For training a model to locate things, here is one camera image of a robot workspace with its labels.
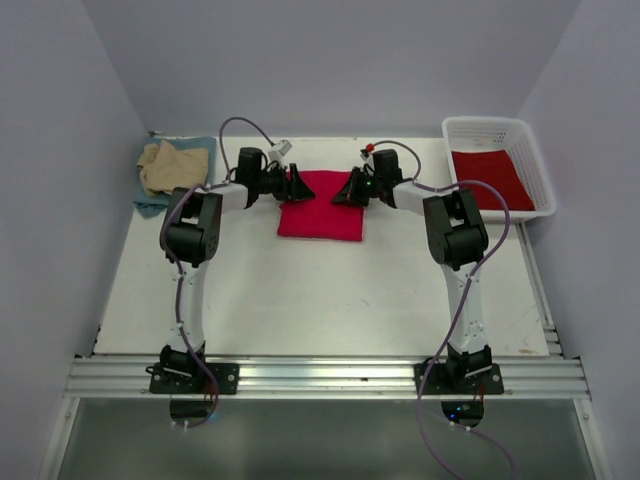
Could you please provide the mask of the bright red t shirt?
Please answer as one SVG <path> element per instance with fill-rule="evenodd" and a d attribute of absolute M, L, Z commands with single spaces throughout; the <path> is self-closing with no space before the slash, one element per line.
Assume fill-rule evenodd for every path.
<path fill-rule="evenodd" d="M 277 234 L 280 237 L 361 242 L 364 209 L 332 203 L 345 186 L 348 172 L 311 170 L 300 173 L 315 198 L 281 205 Z"/>

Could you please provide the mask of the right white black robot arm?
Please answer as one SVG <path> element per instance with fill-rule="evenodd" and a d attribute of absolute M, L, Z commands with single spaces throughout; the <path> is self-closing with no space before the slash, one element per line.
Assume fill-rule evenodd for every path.
<path fill-rule="evenodd" d="M 473 191 L 427 187 L 403 176 L 393 149 L 361 150 L 364 165 L 351 170 L 334 196 L 336 205 L 366 207 L 373 198 L 387 206 L 416 213 L 425 221 L 427 245 L 444 274 L 451 314 L 443 350 L 446 360 L 433 358 L 418 375 L 439 393 L 470 391 L 493 366 L 486 337 L 479 267 L 489 238 Z"/>

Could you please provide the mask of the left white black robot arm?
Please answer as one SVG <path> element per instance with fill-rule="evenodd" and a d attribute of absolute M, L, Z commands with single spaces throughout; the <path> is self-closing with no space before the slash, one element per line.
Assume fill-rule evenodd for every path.
<path fill-rule="evenodd" d="M 262 195 L 280 202 L 315 197 L 297 166 L 284 165 L 292 144 L 281 140 L 267 151 L 243 147 L 232 174 L 220 184 L 176 188 L 160 232 L 160 246 L 176 266 L 175 320 L 159 361 L 149 367 L 154 394 L 211 393 L 215 374 L 205 363 L 204 287 L 220 241 L 222 216 L 250 208 Z"/>

